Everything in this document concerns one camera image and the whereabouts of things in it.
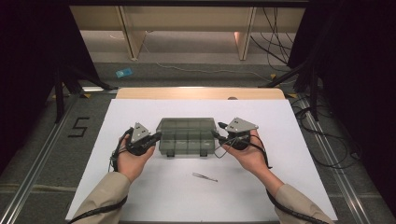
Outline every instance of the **clear plastic box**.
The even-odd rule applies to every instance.
[[[159,149],[162,155],[199,155],[206,157],[215,151],[216,131],[212,118],[164,118],[157,127],[163,135]]]

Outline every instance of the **table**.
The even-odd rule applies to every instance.
[[[227,100],[230,97],[240,100]],[[106,113],[66,219],[74,215],[82,200],[107,172],[111,148],[117,143],[114,139],[118,139],[128,125],[133,125],[132,122],[140,122],[155,132],[161,118],[212,117],[215,122],[229,122],[235,116],[259,125],[258,131],[266,146],[270,165],[274,166],[273,172],[336,219],[290,103],[284,99],[282,91],[242,88],[121,89]],[[219,127],[218,130],[225,135],[225,131]],[[196,178],[191,173],[212,176],[219,182]],[[121,220],[124,222],[277,220],[262,183],[231,155],[225,154],[220,160],[214,155],[168,159],[158,148],[143,174],[133,183],[122,209],[125,212]]]

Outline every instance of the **cable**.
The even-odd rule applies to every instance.
[[[307,132],[309,132],[309,133],[318,134],[318,135],[321,135],[321,136],[330,137],[330,138],[334,138],[334,139],[338,140],[338,141],[343,145],[343,149],[345,150],[345,154],[344,154],[344,156],[343,156],[343,158],[342,158],[341,160],[335,162],[334,164],[328,164],[328,163],[325,163],[325,162],[320,161],[320,160],[314,155],[314,153],[312,152],[312,150],[311,150],[310,148],[308,148],[308,151],[309,151],[309,153],[311,154],[312,159],[313,159],[317,164],[319,164],[319,165],[321,165],[321,166],[328,167],[328,168],[333,168],[333,169],[339,169],[339,170],[341,170],[341,169],[346,169],[346,168],[348,168],[348,167],[351,167],[351,166],[354,165],[356,162],[358,162],[358,161],[359,161],[359,158],[355,158],[354,156],[352,156],[352,155],[349,153],[349,156],[350,156],[352,159],[354,159],[354,161],[351,162],[351,163],[348,164],[348,165],[344,165],[344,166],[340,166],[340,165],[339,165],[340,163],[342,163],[343,161],[345,161],[345,160],[347,159],[348,150],[347,150],[347,145],[346,145],[346,142],[345,142],[345,141],[351,141],[351,139],[348,139],[348,138],[345,138],[345,137],[336,136],[336,135],[333,135],[333,134],[330,134],[330,133],[320,132],[320,131],[316,131],[316,130],[312,130],[312,129],[307,128],[307,127],[304,125],[303,120],[306,118],[306,113],[307,113],[308,111],[310,111],[310,109],[311,109],[311,107],[307,107],[307,108],[301,109],[300,111],[298,111],[297,113],[295,113],[296,119],[297,119],[298,122],[299,122],[299,126],[300,126],[301,128],[303,128],[304,130],[306,130]],[[360,156],[361,156],[361,148],[359,148],[358,145],[356,145],[356,147],[358,147],[358,149],[360,150],[360,153],[359,153],[359,157],[360,157]]]
[[[247,141],[245,141],[245,140],[241,140],[241,142],[242,142],[242,143],[245,143],[245,144],[248,144],[249,146],[255,147],[255,148],[257,148],[259,151],[261,151],[261,152],[262,152],[262,155],[264,156],[265,164],[267,165],[267,167],[268,167],[269,169],[271,169],[272,167],[270,167],[270,166],[268,165],[267,153],[266,153],[266,151],[265,151],[265,147],[264,147],[264,144],[262,143],[262,140],[261,140],[260,137],[257,136],[257,135],[250,135],[250,137],[256,137],[256,138],[260,141],[260,143],[262,144],[262,147],[257,146],[256,144],[253,144],[253,143],[251,143],[250,141],[247,142]],[[235,138],[233,138],[233,139],[230,139],[230,140],[228,140],[227,142],[221,144],[221,146],[224,145],[224,144],[226,144],[226,143],[228,143],[228,142],[231,142],[231,141],[233,141],[233,143],[234,143],[236,139],[237,139],[237,137],[235,137]],[[314,224],[326,224],[326,223],[327,223],[327,222],[322,221],[322,220],[320,220],[320,219],[316,219],[316,218],[314,218],[314,217],[307,216],[307,215],[305,215],[305,214],[301,214],[301,213],[295,212],[295,211],[289,209],[288,207],[286,207],[286,206],[280,204],[279,202],[276,201],[276,199],[274,198],[274,196],[272,196],[268,190],[267,190],[267,194],[268,194],[268,198],[270,199],[271,203],[272,203],[275,207],[277,207],[279,210],[281,210],[281,211],[283,211],[283,212],[285,212],[285,213],[287,213],[287,214],[289,214],[289,215],[291,215],[291,216],[297,217],[297,218],[299,218],[299,219],[301,219],[301,220],[305,220],[305,221],[308,221],[308,222],[311,222],[311,223],[314,223]]]
[[[283,47],[283,45],[282,45],[282,43],[281,43],[281,41],[280,41],[280,39],[279,39],[279,34],[278,34],[278,32],[277,32],[277,7],[274,8],[274,26],[271,24],[271,22],[270,22],[270,20],[269,20],[269,18],[268,18],[268,16],[267,16],[267,13],[265,12],[265,8],[264,8],[264,7],[262,8],[262,11],[264,12],[264,16],[265,16],[265,18],[267,19],[268,24],[270,25],[270,28],[271,28],[271,30],[272,30],[272,32],[273,32],[273,35],[271,36],[270,43],[272,43],[272,38],[273,38],[273,36],[275,36],[276,39],[277,39],[277,42],[278,42],[278,46],[279,46],[279,48],[280,48],[280,52],[282,53],[282,56],[284,57],[283,52],[285,52],[285,54],[286,54],[287,57],[289,58],[289,55],[288,55],[288,53],[285,51],[285,48]]]
[[[264,50],[264,51],[267,52],[268,54],[271,54],[273,57],[275,57],[275,58],[277,58],[278,60],[280,60],[283,64],[287,64],[286,61],[283,61],[281,58],[277,57],[273,52],[268,51],[268,50],[265,49],[263,46],[261,46],[259,43],[257,43],[257,41],[253,38],[253,36],[250,36],[250,39],[253,40],[253,42],[256,43],[256,45],[257,45],[260,49]]]
[[[80,219],[83,219],[85,217],[91,217],[91,216],[94,216],[94,215],[98,215],[100,213],[108,213],[108,212],[114,211],[116,209],[119,209],[126,203],[127,199],[128,199],[128,196],[125,196],[125,198],[123,198],[119,203],[115,203],[115,204],[111,204],[109,206],[92,209],[91,211],[88,211],[86,213],[83,213],[83,214],[79,215],[78,217],[73,218],[72,220],[67,222],[67,224],[74,223],[74,222],[76,222],[76,221],[78,221]]]
[[[309,97],[309,96],[302,97],[302,98],[300,98],[300,99],[294,101],[294,102],[291,103],[290,105],[294,105],[295,103],[300,102],[300,101],[302,101],[303,99],[306,99],[306,98],[308,98],[308,97]]]
[[[228,72],[228,73],[236,73],[236,74],[253,74],[253,75],[255,75],[255,76],[257,76],[257,77],[259,77],[259,78],[261,78],[261,79],[263,79],[265,81],[271,82],[271,80],[269,80],[269,79],[267,79],[265,77],[262,77],[262,76],[260,76],[257,73],[249,72],[249,71],[243,71],[243,72],[237,72],[237,71],[231,71],[231,70],[204,71],[204,70],[195,70],[195,69],[184,69],[184,68],[179,68],[179,67],[172,66],[172,65],[166,66],[166,65],[162,65],[160,63],[156,63],[156,64],[158,64],[160,67],[163,67],[163,68],[173,68],[173,69],[184,71],[184,72],[201,72],[201,73],[208,73],[208,74],[220,73],[220,72]]]
[[[108,172],[110,172],[110,166],[113,167],[113,169],[114,169],[115,172],[117,172],[117,171],[119,170],[119,167],[118,167],[118,165],[117,165],[117,159],[118,159],[118,157],[119,157],[119,155],[120,155],[120,150],[121,150],[120,146],[121,146],[122,140],[125,138],[125,136],[126,136],[127,134],[131,135],[133,132],[134,132],[134,128],[131,127],[131,128],[129,128],[127,131],[125,131],[125,133],[124,133],[124,134],[122,135],[122,137],[120,138],[119,143],[117,144],[116,149],[115,149],[115,150],[113,151],[113,153],[111,154],[110,162],[109,162],[109,165],[108,165]]]
[[[272,34],[271,34],[271,38],[270,38],[270,44],[268,45],[268,48],[267,48],[267,51],[270,51],[272,39],[273,39],[274,34],[275,34],[275,30],[274,30],[274,28],[273,28],[273,26],[272,26],[272,24],[271,24],[271,22],[270,22],[270,20],[269,20],[269,18],[268,18],[268,16],[267,16],[267,13],[265,12],[264,7],[262,8],[262,11],[264,12],[265,18],[267,19],[268,24],[270,25],[271,30],[273,31]],[[280,70],[280,69],[274,68],[274,67],[271,65],[271,63],[270,63],[270,58],[269,58],[268,54],[267,54],[267,62],[268,62],[268,64],[270,65],[270,67],[271,67],[272,69],[276,70],[276,71],[288,72],[288,71],[285,71],[285,70]]]
[[[226,141],[226,142],[224,142],[223,144],[221,144],[221,145],[219,145],[218,147],[216,147],[216,148],[215,148],[215,151],[214,151],[213,153],[215,154],[215,156],[216,156],[218,159],[223,158],[223,156],[224,156],[225,154],[227,154],[227,150],[226,150],[221,156],[218,156],[218,154],[216,154],[216,150],[218,150],[222,145],[224,145],[224,144],[226,144],[226,143],[230,143],[230,142],[231,142],[230,147],[232,147],[233,144],[235,143],[235,141],[236,141],[236,137],[235,137],[235,138],[232,138],[232,139],[230,139],[230,140],[228,140],[228,141]]]
[[[272,44],[272,45],[275,45],[275,46],[280,46],[279,44],[276,44],[276,43],[273,43],[273,42],[271,42],[269,39],[267,39],[267,38],[265,38],[265,36],[262,34],[262,33],[260,33],[260,35],[262,36],[262,38],[264,39],[264,40],[266,40],[267,42],[269,42],[269,44]],[[291,49],[291,48],[288,48],[288,47],[285,47],[285,46],[281,46],[283,49]]]
[[[292,41],[292,40],[291,40],[291,38],[290,38],[289,34],[288,34],[288,33],[285,33],[285,34],[286,34],[286,36],[289,38],[289,40],[290,40],[291,44],[294,44],[294,41]]]

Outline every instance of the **person's left hand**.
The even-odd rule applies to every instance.
[[[130,137],[129,134],[125,136],[125,138],[122,140],[121,147],[125,146],[126,140],[129,137]],[[140,174],[142,174],[146,162],[154,153],[154,149],[155,146],[150,147],[148,151],[141,156],[133,155],[128,151],[121,152],[117,162],[119,172],[122,173],[123,175],[126,175],[126,177],[128,177],[131,183],[134,182],[134,180],[137,179],[140,176]]]

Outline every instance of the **white paper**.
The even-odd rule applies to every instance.
[[[108,160],[122,134],[140,122],[151,133],[162,118],[233,118],[259,125],[272,172],[314,201],[331,219],[337,217],[309,155],[287,100],[113,100],[66,219],[107,173]],[[226,132],[217,127],[220,134]],[[205,180],[198,173],[217,179]],[[218,159],[168,159],[158,148],[132,184],[122,221],[263,222],[278,220],[263,184],[226,154]]]

